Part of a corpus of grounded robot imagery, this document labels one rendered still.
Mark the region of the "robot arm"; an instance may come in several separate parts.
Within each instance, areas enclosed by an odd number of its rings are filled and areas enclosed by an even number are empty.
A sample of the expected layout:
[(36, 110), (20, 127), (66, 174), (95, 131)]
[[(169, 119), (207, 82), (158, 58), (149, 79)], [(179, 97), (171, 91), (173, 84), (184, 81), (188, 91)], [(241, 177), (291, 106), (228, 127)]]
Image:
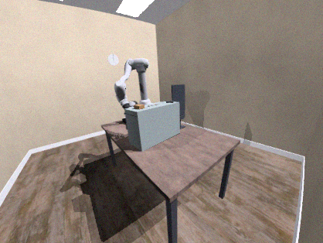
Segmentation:
[[(134, 107), (135, 104), (138, 104), (136, 101), (131, 101), (128, 103), (126, 96), (126, 83), (124, 83), (130, 76), (132, 70), (136, 70), (138, 72), (138, 79), (140, 84), (140, 92), (141, 92), (141, 100), (140, 104), (152, 104), (148, 99), (147, 92), (147, 84), (146, 84), (146, 76), (145, 71), (148, 68), (148, 60), (144, 58), (139, 59), (128, 59), (124, 65), (124, 76), (114, 84), (114, 91), (117, 95), (117, 100), (124, 107), (125, 104), (129, 104), (128, 108)], [(122, 82), (123, 81), (123, 82)], [(133, 105), (133, 106), (132, 106)]]

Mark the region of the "small brown cardboard box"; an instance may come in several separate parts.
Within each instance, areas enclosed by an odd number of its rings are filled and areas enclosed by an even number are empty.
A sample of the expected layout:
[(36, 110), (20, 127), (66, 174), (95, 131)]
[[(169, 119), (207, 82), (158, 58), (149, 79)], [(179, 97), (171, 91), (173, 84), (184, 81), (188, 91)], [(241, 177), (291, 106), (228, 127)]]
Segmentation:
[(142, 108), (145, 108), (144, 104), (136, 104), (136, 105), (134, 105), (134, 109), (142, 109)]

